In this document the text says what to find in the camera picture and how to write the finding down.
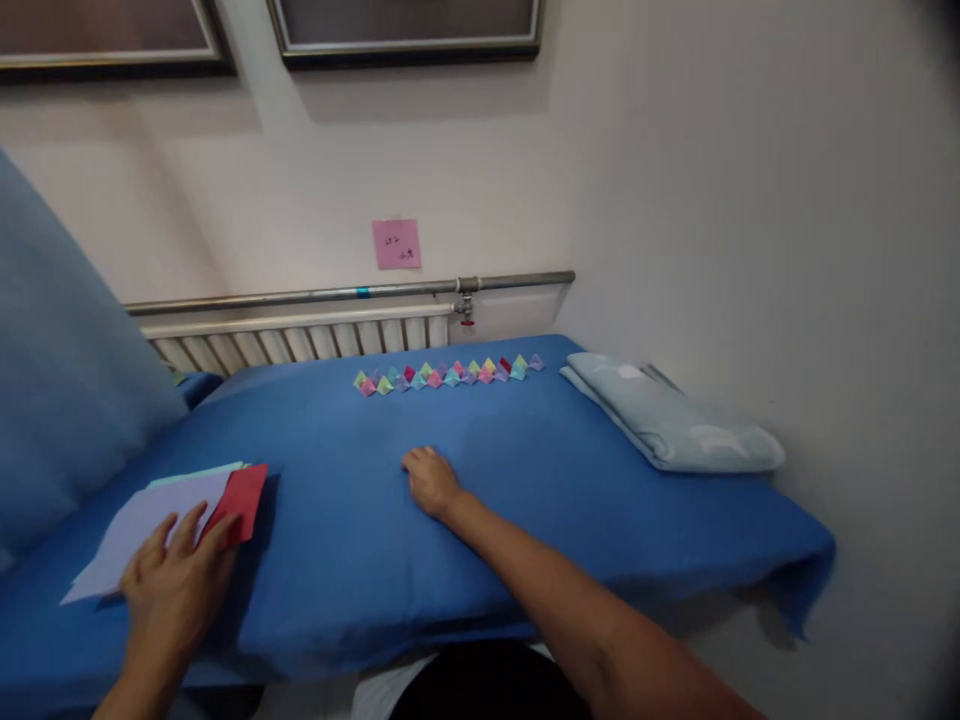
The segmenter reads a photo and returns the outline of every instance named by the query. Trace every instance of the framed picture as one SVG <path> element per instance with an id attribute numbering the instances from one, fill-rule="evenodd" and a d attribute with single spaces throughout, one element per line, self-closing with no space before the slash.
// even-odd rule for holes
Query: framed picture
<path id="1" fill-rule="evenodd" d="M 233 74 L 213 0 L 0 0 L 0 81 Z"/>
<path id="2" fill-rule="evenodd" d="M 545 0 L 267 0 L 291 70 L 533 60 Z"/>

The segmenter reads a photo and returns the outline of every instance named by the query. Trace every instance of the blue bed sheet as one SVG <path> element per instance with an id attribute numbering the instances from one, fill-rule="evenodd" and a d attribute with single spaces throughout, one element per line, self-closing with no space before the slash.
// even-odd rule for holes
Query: blue bed sheet
<path id="1" fill-rule="evenodd" d="M 0 577 L 0 716 L 96 702 L 120 670 L 122 603 L 58 607 L 110 518 L 151 480 L 269 463 L 254 540 L 189 685 L 308 680 L 425 645 L 524 636 L 496 576 L 409 497 L 433 444 L 465 487 L 641 607 L 768 578 L 792 627 L 833 562 L 830 533 L 758 477 L 664 475 L 558 370 L 558 336 L 244 371 Z M 357 371 L 534 353 L 523 382 L 363 398 Z"/>
<path id="2" fill-rule="evenodd" d="M 187 373 L 186 379 L 177 387 L 187 407 L 193 410 L 221 385 L 223 378 L 214 373 Z"/>

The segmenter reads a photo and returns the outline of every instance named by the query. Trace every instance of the folded blanket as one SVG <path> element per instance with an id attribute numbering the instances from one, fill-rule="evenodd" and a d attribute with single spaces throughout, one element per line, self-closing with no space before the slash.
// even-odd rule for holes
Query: folded blanket
<path id="1" fill-rule="evenodd" d="M 560 373 L 660 470 L 744 473 L 783 464 L 783 448 L 763 428 L 691 400 L 632 365 L 594 353 L 574 353 L 567 362 Z"/>

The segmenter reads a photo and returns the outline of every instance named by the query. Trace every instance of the white radiator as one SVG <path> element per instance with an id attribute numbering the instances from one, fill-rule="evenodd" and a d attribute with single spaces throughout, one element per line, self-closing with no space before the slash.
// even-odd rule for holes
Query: white radiator
<path id="1" fill-rule="evenodd" d="M 444 347 L 453 303 L 143 328 L 184 372 L 230 376 L 245 367 Z"/>

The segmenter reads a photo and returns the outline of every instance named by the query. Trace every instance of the white wall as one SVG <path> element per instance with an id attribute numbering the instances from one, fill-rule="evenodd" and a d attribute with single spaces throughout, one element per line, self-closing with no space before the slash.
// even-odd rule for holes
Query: white wall
<path id="1" fill-rule="evenodd" d="M 960 639 L 960 73 L 896 0 L 649 0 L 631 26 L 559 324 L 752 413 L 839 543 L 809 646 L 751 606 L 691 644 L 771 717 L 924 717 Z"/>
<path id="2" fill-rule="evenodd" d="M 240 80 L 0 96 L 0 146 L 121 301 L 568 269 L 620 116 L 616 13 L 550 8 L 534 64 L 291 76 L 264 0 L 219 4 Z M 422 271 L 376 269 L 393 214 Z"/>

